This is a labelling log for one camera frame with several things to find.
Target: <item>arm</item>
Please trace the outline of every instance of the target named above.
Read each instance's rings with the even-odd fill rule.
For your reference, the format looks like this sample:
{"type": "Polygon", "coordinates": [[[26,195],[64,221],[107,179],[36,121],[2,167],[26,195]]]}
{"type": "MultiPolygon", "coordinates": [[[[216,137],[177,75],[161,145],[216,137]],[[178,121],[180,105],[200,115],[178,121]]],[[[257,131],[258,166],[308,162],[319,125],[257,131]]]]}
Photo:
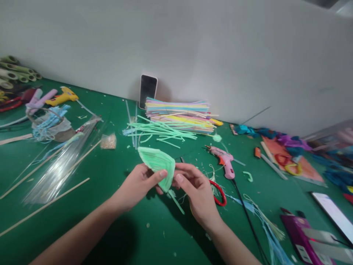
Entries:
{"type": "Polygon", "coordinates": [[[148,178],[148,167],[137,165],[110,199],[55,241],[31,264],[81,264],[114,220],[134,207],[166,176],[167,171],[162,170],[148,178]]]}
{"type": "Polygon", "coordinates": [[[176,167],[176,186],[181,187],[188,195],[195,219],[211,236],[224,262],[228,265],[259,265],[255,256],[223,222],[208,178],[193,165],[177,163],[176,167]]]}

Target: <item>yellow glue gun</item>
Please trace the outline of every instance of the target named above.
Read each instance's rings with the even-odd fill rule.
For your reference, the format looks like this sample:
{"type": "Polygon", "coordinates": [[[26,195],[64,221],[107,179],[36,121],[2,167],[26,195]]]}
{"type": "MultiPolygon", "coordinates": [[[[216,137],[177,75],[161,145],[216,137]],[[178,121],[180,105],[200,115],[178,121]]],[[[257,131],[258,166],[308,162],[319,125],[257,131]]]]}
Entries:
{"type": "Polygon", "coordinates": [[[74,92],[72,92],[71,89],[69,89],[68,87],[65,87],[65,86],[61,86],[60,88],[63,91],[63,93],[56,98],[46,100],[45,103],[55,107],[61,103],[68,101],[68,100],[71,100],[71,101],[78,100],[78,96],[74,92]]]}

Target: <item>green tabletop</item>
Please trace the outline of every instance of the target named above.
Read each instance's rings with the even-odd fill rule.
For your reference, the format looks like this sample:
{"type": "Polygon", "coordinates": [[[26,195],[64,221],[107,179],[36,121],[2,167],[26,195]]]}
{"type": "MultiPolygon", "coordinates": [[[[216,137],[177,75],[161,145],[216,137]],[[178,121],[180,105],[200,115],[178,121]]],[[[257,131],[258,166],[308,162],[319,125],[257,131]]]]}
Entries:
{"type": "MultiPolygon", "coordinates": [[[[69,86],[87,108],[97,115],[101,115],[104,123],[97,125],[97,131],[93,131],[83,150],[98,141],[98,131],[103,131],[103,134],[115,133],[117,148],[102,150],[100,147],[96,147],[79,165],[61,193],[87,177],[90,178],[88,182],[0,237],[2,264],[29,263],[46,247],[108,199],[120,187],[134,166],[141,163],[137,150],[132,147],[131,137],[122,135],[122,130],[126,128],[128,122],[126,99],[48,79],[37,81],[36,84],[43,85],[42,89],[45,93],[53,88],[60,90],[62,85],[69,86]]],[[[128,103],[130,113],[134,116],[136,102],[128,100],[128,103]]],[[[67,102],[66,104],[71,106],[66,117],[71,121],[73,128],[80,127],[91,117],[77,102],[67,102]],[[78,116],[86,115],[87,118],[78,118],[78,116]]],[[[0,125],[21,118],[24,116],[24,109],[25,107],[21,106],[0,114],[0,125]]],[[[138,113],[144,115],[144,111],[140,109],[138,109],[138,113]]],[[[31,133],[30,125],[31,123],[26,121],[12,126],[11,130],[0,129],[0,140],[31,133]]],[[[352,221],[352,206],[344,199],[336,186],[326,181],[328,188],[324,188],[292,177],[289,177],[288,181],[284,181],[262,159],[254,157],[254,147],[260,146],[260,139],[249,139],[245,135],[234,136],[228,123],[218,127],[217,133],[222,136],[222,142],[234,158],[246,164],[246,166],[242,166],[232,162],[240,192],[249,195],[263,213],[281,230],[286,233],[279,217],[281,214],[279,208],[284,207],[292,212],[303,211],[314,229],[329,231],[338,239],[345,241],[309,194],[309,191],[328,194],[352,221]],[[254,182],[248,182],[247,176],[242,173],[243,171],[250,172],[254,182]]],[[[141,146],[161,149],[175,158],[177,162],[180,161],[180,156],[183,156],[186,163],[196,165],[203,172],[212,171],[209,164],[212,164],[216,170],[221,167],[218,165],[217,158],[204,148],[205,145],[213,145],[224,149],[223,145],[214,142],[210,136],[200,135],[197,140],[187,139],[184,143],[178,140],[171,142],[181,148],[178,149],[158,142],[156,137],[141,146]]],[[[55,145],[57,143],[51,142],[46,150],[55,145]]],[[[45,144],[30,139],[0,146],[0,195],[11,186],[17,176],[45,147],[45,144]]],[[[309,154],[306,157],[319,173],[324,172],[325,168],[315,163],[309,154]]],[[[26,173],[29,173],[34,167],[31,166],[26,173]]],[[[33,181],[23,182],[12,193],[0,200],[0,232],[41,207],[41,205],[24,206],[22,199],[39,180],[46,168],[43,166],[33,174],[31,177],[34,179],[33,181]]],[[[237,198],[234,186],[223,175],[223,169],[217,171],[216,181],[225,188],[227,194],[237,198]]],[[[176,194],[177,198],[182,197],[183,191],[176,191],[176,194]]],[[[185,215],[181,214],[174,202],[166,195],[159,196],[155,190],[151,190],[135,208],[113,223],[89,254],[85,263],[222,264],[223,262],[212,242],[209,241],[205,231],[193,218],[187,199],[182,204],[182,208],[185,215]]],[[[229,199],[225,207],[217,208],[223,220],[260,260],[260,252],[242,207],[229,199]]],[[[250,218],[267,258],[270,259],[267,238],[260,221],[253,215],[250,215],[250,218]]],[[[288,236],[281,245],[288,257],[291,258],[294,255],[299,261],[288,236]]]]}

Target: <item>pale green paper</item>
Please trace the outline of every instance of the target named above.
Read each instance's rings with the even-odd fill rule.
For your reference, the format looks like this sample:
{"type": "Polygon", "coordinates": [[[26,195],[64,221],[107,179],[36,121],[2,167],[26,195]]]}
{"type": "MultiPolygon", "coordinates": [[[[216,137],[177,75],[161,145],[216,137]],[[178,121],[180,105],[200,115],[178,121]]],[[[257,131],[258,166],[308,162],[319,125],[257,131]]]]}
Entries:
{"type": "Polygon", "coordinates": [[[163,192],[169,194],[175,204],[178,206],[182,214],[185,214],[177,200],[175,199],[175,193],[170,190],[172,185],[174,170],[175,170],[175,160],[168,154],[160,151],[159,149],[153,149],[148,147],[139,147],[138,148],[140,157],[142,161],[152,169],[153,172],[165,169],[168,172],[168,175],[165,179],[158,183],[163,192]]]}

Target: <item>glue gun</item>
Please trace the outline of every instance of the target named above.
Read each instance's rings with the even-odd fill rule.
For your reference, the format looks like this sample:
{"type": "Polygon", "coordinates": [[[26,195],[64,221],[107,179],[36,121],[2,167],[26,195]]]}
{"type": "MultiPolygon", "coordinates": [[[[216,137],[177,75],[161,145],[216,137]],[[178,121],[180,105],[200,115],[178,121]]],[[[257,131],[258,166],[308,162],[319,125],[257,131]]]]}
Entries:
{"type": "Polygon", "coordinates": [[[61,86],[60,88],[63,91],[63,93],[54,99],[46,100],[45,103],[55,107],[61,103],[68,101],[68,100],[71,100],[71,101],[78,100],[78,96],[74,92],[72,92],[71,89],[69,89],[68,87],[65,87],[65,86],[61,86]]]}
{"type": "Polygon", "coordinates": [[[219,157],[220,165],[223,165],[225,169],[225,174],[224,174],[225,178],[234,179],[235,174],[231,164],[231,161],[233,161],[233,156],[217,147],[208,146],[208,145],[206,145],[206,147],[210,150],[212,154],[219,157]]]}

